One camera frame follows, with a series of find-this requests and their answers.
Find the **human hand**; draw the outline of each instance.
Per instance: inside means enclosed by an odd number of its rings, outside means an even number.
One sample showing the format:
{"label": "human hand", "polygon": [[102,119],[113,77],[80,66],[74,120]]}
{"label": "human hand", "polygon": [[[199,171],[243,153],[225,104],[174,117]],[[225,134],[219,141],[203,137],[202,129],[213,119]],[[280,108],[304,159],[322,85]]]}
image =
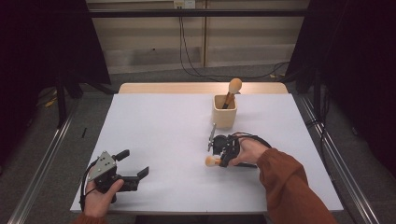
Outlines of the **human hand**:
{"label": "human hand", "polygon": [[229,165],[237,165],[240,162],[256,164],[262,153],[269,149],[269,147],[266,147],[259,141],[247,137],[240,138],[239,144],[241,146],[239,155],[230,160]]}
{"label": "human hand", "polygon": [[113,196],[119,191],[124,184],[122,179],[117,180],[110,187],[108,192],[101,193],[96,190],[94,181],[89,181],[85,187],[85,192],[90,192],[85,198],[84,214],[87,217],[104,217],[108,211],[108,207],[111,204]]}

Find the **wooden cup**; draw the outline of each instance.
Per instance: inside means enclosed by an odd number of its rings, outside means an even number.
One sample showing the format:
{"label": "wooden cup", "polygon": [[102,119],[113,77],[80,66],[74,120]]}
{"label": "wooden cup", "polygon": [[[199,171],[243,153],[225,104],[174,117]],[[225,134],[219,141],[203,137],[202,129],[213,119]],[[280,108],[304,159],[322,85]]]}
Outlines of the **wooden cup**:
{"label": "wooden cup", "polygon": [[213,97],[212,122],[216,123],[216,128],[230,129],[233,127],[236,117],[237,104],[235,97],[228,105],[227,109],[222,109],[226,95],[215,95]]}

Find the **brown sleeve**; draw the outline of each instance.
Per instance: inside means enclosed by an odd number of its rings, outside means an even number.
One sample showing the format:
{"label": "brown sleeve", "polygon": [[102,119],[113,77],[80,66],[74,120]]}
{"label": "brown sleeve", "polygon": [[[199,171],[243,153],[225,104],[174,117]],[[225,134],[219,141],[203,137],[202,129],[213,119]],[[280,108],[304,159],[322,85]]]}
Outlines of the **brown sleeve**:
{"label": "brown sleeve", "polygon": [[105,217],[87,217],[81,213],[72,224],[107,224]]}
{"label": "brown sleeve", "polygon": [[257,164],[266,189],[268,214],[275,224],[337,223],[308,187],[304,167],[292,156],[271,148]]}

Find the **black cable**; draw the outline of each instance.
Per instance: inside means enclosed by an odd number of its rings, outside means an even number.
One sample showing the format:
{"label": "black cable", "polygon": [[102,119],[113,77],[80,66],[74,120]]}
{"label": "black cable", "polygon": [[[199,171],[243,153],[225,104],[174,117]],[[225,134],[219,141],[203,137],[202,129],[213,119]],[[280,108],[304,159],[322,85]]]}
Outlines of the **black cable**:
{"label": "black cable", "polygon": [[327,114],[329,113],[329,110],[330,110],[330,94],[329,94],[329,90],[326,88],[325,89],[325,93],[323,95],[323,106],[322,106],[321,111],[320,111],[321,117],[322,117],[322,129],[321,129],[321,133],[320,133],[320,154],[321,154],[321,157],[322,157],[323,165],[324,165],[324,167],[326,169],[327,174],[329,175],[329,177],[330,177],[330,179],[332,181],[332,185],[334,186],[334,189],[335,189],[337,195],[340,198],[341,204],[344,206],[344,208],[348,212],[348,214],[349,214],[350,218],[352,219],[353,223],[357,224],[358,222],[353,217],[351,211],[349,210],[349,207],[347,206],[343,196],[341,195],[341,192],[340,192],[339,188],[335,184],[335,179],[332,178],[329,166],[328,166],[328,164],[326,162],[326,158],[325,158],[324,146],[323,146],[324,143],[323,142],[324,142],[324,138],[325,138],[324,135],[327,132],[327,129],[326,129],[326,117],[327,117]]}
{"label": "black cable", "polygon": [[[187,74],[189,74],[189,75],[191,75],[191,76],[193,76],[193,77],[206,77],[206,78],[208,78],[208,79],[210,79],[210,80],[217,81],[217,82],[219,82],[219,81],[216,80],[216,79],[214,79],[213,77],[229,77],[229,78],[233,78],[233,76],[202,75],[202,74],[200,74],[200,73],[194,68],[194,66],[192,65],[191,60],[190,60],[189,52],[188,52],[188,50],[187,50],[186,37],[185,37],[185,35],[184,35],[184,23],[183,23],[183,18],[180,17],[178,21],[179,21],[179,29],[180,29],[180,48],[179,48],[179,57],[180,57],[180,62],[181,62],[181,66],[182,66],[183,70],[184,70]],[[182,60],[182,57],[181,57],[181,51],[182,51],[181,49],[182,49],[182,45],[183,45],[182,42],[184,42],[184,49],[185,49],[185,51],[186,51],[187,58],[188,58],[189,63],[190,63],[190,67],[192,68],[192,70],[193,70],[196,74],[190,73],[190,72],[184,67],[183,60]],[[273,73],[275,73],[276,70],[280,69],[283,65],[288,64],[288,63],[289,63],[289,62],[277,63],[277,64],[274,65],[274,68],[273,68],[273,70],[272,70],[271,72],[269,72],[269,73],[267,73],[267,74],[264,74],[264,75],[262,75],[262,76],[256,76],[256,77],[239,77],[239,78],[261,78],[261,77],[268,77],[268,76],[272,75]]]}
{"label": "black cable", "polygon": [[240,134],[245,134],[245,135],[243,135],[242,137],[253,136],[253,134],[251,134],[251,133],[240,133]]}
{"label": "black cable", "polygon": [[303,76],[311,69],[310,66],[302,65],[301,68],[289,73],[287,76],[282,77],[278,82],[288,83],[294,81],[298,76]]}
{"label": "black cable", "polygon": [[87,194],[84,194],[84,192],[85,192],[85,190],[84,190],[84,187],[85,187],[85,180],[87,179],[88,173],[90,172],[91,168],[96,164],[96,162],[97,162],[97,160],[96,160],[96,161],[93,161],[93,162],[88,166],[88,168],[87,168],[87,170],[85,171],[84,176],[82,177],[82,180],[81,180],[81,189],[80,189],[80,192],[79,192],[79,204],[80,204],[80,206],[81,206],[81,211],[84,211],[84,207],[85,207],[85,197],[87,197],[87,195],[93,191],[93,189],[92,189],[92,190],[90,190]]}
{"label": "black cable", "polygon": [[[179,18],[178,18],[178,23],[179,23],[179,28],[180,28],[180,48],[179,48],[180,51],[179,51],[179,57],[180,57],[181,67],[183,68],[183,70],[184,70],[187,74],[189,74],[190,76],[193,76],[193,77],[206,77],[206,78],[208,78],[208,79],[210,79],[210,80],[212,80],[212,81],[219,82],[218,80],[215,80],[214,78],[201,75],[201,74],[200,74],[197,70],[195,70],[195,68],[192,66],[192,63],[191,63],[191,60],[190,60],[190,55],[189,55],[189,52],[187,51],[186,37],[184,36],[184,25],[183,25],[183,18],[182,18],[182,17],[179,17]],[[185,49],[185,51],[186,51],[186,53],[187,53],[187,58],[189,59],[190,66],[191,66],[191,68],[194,70],[194,72],[195,72],[197,75],[195,75],[195,74],[193,74],[193,73],[190,73],[190,72],[184,67],[183,59],[182,59],[182,56],[181,56],[181,49],[182,49],[182,46],[183,46],[183,41],[182,41],[182,40],[184,41],[184,49]]]}

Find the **white tabletop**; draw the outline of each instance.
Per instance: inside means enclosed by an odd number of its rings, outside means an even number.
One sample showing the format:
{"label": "white tabletop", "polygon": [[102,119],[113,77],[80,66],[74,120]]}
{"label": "white tabletop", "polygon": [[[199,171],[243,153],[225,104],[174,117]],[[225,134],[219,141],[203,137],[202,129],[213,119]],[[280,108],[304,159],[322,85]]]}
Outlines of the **white tabletop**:
{"label": "white tabletop", "polygon": [[[111,212],[132,214],[259,214],[266,211],[259,169],[206,167],[213,94],[118,94],[114,96],[91,161],[102,151],[124,149],[118,174],[149,166],[138,191],[119,192]],[[236,95],[231,130],[257,134],[303,164],[311,189],[329,210],[343,207],[290,94]],[[71,210],[80,211],[79,192]]]}

